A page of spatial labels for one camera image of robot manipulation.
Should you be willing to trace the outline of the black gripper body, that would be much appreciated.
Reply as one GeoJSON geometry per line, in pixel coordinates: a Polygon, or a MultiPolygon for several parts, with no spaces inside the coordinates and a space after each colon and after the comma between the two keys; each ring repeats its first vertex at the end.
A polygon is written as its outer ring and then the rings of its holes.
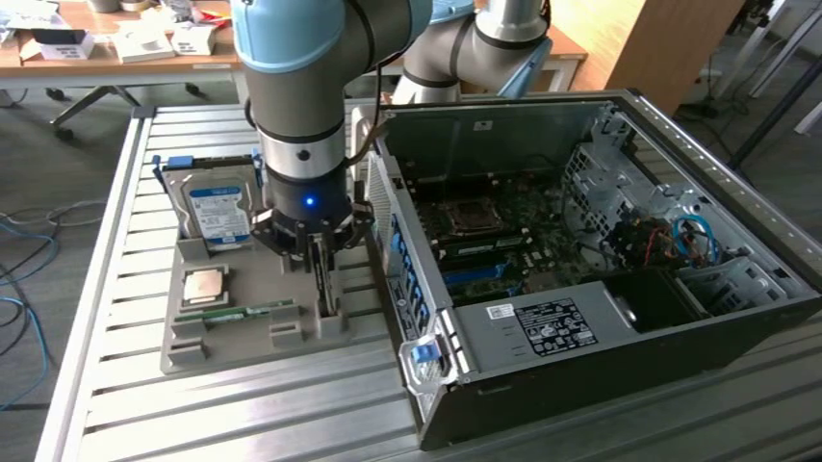
{"type": "Polygon", "coordinates": [[[338,229],[352,213],[344,169],[309,179],[289,178],[268,169],[266,179],[273,231],[293,236],[300,222],[308,234],[338,229]]]}

